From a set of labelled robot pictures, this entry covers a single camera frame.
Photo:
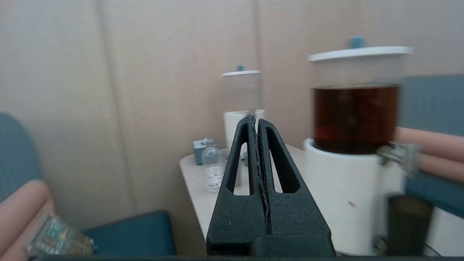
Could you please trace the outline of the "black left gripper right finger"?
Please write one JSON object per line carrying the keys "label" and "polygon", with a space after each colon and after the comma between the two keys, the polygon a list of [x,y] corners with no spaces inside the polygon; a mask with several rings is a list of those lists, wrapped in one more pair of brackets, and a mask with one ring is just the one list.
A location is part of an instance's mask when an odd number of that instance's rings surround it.
{"label": "black left gripper right finger", "polygon": [[331,231],[277,128],[260,119],[260,183],[268,232],[275,236],[330,237]]}

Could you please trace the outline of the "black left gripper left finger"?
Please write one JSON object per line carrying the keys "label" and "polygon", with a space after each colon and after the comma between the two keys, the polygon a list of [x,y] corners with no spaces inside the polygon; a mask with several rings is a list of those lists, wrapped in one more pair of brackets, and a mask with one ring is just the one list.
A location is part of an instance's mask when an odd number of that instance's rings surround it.
{"label": "black left gripper left finger", "polygon": [[[255,122],[248,115],[237,124],[207,233],[209,256],[249,256],[251,241],[267,233]],[[235,195],[243,144],[248,152],[249,195]]]}

